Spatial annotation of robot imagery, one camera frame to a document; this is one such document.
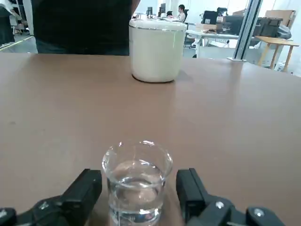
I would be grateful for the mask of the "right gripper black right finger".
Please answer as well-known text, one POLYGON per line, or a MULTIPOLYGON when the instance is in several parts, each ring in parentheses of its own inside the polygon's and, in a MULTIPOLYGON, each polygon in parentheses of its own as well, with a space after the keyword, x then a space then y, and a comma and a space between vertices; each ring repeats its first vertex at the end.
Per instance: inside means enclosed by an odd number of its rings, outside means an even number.
POLYGON ((177 171, 176 192, 187 226, 284 225, 267 208, 248 207, 245 212, 241 212, 230 200, 209 194, 194 168, 177 171))

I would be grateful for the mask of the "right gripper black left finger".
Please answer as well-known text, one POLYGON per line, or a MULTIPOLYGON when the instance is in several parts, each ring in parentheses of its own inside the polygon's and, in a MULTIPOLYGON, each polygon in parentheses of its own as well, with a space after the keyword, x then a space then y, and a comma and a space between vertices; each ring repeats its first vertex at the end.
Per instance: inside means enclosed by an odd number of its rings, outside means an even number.
POLYGON ((59 196, 37 202, 17 214, 14 208, 0 209, 2 226, 84 226, 102 192, 100 170, 84 169, 59 196))

